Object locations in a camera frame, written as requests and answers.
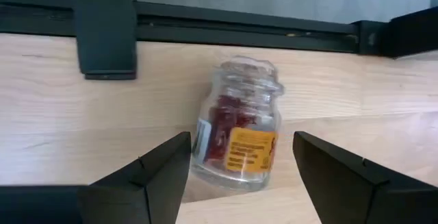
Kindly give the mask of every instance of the orange label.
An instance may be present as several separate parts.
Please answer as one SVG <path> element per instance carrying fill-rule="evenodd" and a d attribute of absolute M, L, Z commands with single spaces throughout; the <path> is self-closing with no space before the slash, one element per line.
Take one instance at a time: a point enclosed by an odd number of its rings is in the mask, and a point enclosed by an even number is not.
<path fill-rule="evenodd" d="M 269 171 L 276 132 L 253 131 L 240 127 L 231 130 L 226 168 L 232 171 L 263 173 Z"/>

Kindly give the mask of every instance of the wood grain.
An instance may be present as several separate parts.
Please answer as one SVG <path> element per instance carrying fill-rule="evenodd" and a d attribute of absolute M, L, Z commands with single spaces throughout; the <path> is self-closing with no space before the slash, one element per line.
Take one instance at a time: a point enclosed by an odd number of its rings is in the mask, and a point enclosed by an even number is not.
<path fill-rule="evenodd" d="M 436 53 L 139 42 L 138 79 L 99 82 L 83 79 L 74 39 L 10 34 L 0 34 L 0 184 L 88 184 L 193 132 L 214 66 L 233 55 L 271 61 L 286 88 L 272 179 L 242 194 L 190 175 L 178 223 L 318 223 L 292 153 L 298 130 L 438 186 Z"/>

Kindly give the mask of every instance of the glass jar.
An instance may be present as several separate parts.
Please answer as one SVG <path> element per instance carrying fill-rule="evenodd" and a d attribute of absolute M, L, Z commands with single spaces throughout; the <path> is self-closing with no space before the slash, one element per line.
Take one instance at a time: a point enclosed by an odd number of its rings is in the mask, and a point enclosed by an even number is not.
<path fill-rule="evenodd" d="M 281 121 L 275 101 L 282 94 L 268 61 L 237 56 L 222 63 L 201 106 L 192 171 L 227 188 L 265 187 Z"/>

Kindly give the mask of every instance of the light wood tabletop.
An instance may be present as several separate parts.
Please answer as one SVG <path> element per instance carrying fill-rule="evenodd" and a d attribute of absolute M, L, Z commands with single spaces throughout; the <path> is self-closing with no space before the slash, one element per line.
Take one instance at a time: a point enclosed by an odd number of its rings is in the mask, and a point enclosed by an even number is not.
<path fill-rule="evenodd" d="M 438 54 L 392 60 L 138 42 L 138 79 L 89 81 L 74 38 L 0 34 L 0 184 L 90 184 L 195 130 L 215 66 L 269 60 L 285 94 L 272 178 L 233 192 L 189 176 L 177 223 L 319 223 L 292 153 L 306 131 L 438 186 Z"/>

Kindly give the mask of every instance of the white label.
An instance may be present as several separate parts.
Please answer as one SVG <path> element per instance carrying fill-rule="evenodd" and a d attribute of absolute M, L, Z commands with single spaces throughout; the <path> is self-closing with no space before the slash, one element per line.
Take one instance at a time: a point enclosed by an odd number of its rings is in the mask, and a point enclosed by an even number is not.
<path fill-rule="evenodd" d="M 207 153 L 208 142 L 210 139 L 211 124 L 203 119 L 198 119 L 198 126 L 196 128 L 196 139 L 194 152 L 199 163 L 203 163 L 205 153 Z"/>

